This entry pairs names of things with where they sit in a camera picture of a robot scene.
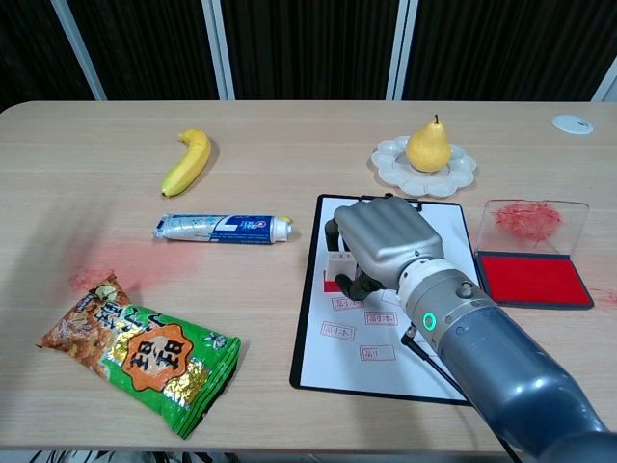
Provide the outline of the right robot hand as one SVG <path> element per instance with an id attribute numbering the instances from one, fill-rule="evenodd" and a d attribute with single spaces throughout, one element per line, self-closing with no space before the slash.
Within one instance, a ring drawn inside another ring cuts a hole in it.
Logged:
<path id="1" fill-rule="evenodd" d="M 353 278 L 335 276 L 340 291 L 354 301 L 381 289 L 408 298 L 424 279 L 453 268 L 444 258 L 440 235 L 402 198 L 340 206 L 325 234 L 328 249 L 336 251 L 342 241 L 359 268 Z"/>

